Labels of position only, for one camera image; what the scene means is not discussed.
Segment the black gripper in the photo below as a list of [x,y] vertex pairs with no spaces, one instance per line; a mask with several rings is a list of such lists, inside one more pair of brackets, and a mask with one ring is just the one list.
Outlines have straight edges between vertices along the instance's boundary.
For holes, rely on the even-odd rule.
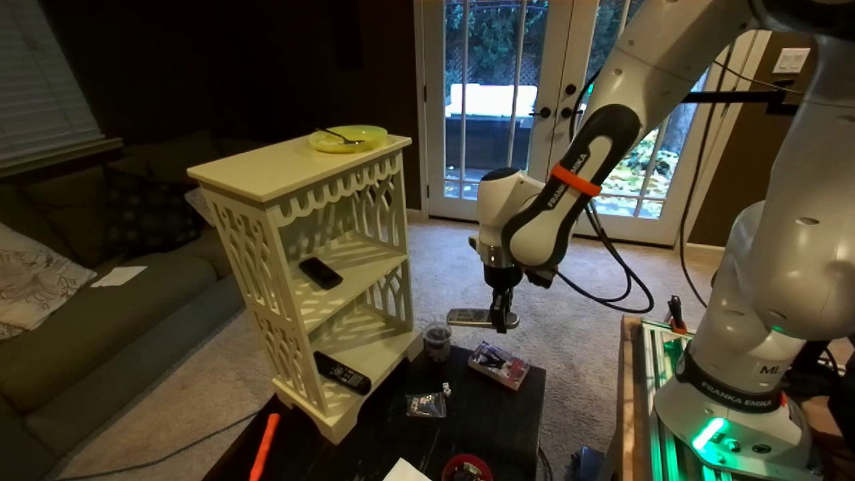
[[522,271],[486,266],[484,282],[491,290],[488,320],[500,334],[507,334],[518,326],[518,319],[507,306],[512,300],[512,290],[522,283]]

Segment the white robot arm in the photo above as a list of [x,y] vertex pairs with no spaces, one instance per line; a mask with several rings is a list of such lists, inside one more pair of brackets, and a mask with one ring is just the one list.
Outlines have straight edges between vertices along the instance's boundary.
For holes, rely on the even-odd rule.
[[472,250],[498,292],[551,283],[607,176],[750,33],[809,40],[812,72],[775,155],[750,169],[762,195],[730,214],[705,314],[653,413],[703,465],[821,481],[783,378],[855,326],[855,0],[642,0],[548,174],[482,179]]

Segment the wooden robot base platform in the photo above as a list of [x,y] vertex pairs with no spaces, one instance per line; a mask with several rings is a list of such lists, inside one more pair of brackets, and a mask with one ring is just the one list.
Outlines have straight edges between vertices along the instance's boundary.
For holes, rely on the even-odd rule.
[[634,316],[619,320],[612,481],[682,481],[682,445],[655,414],[655,393],[673,375],[666,342],[682,342],[682,334]]

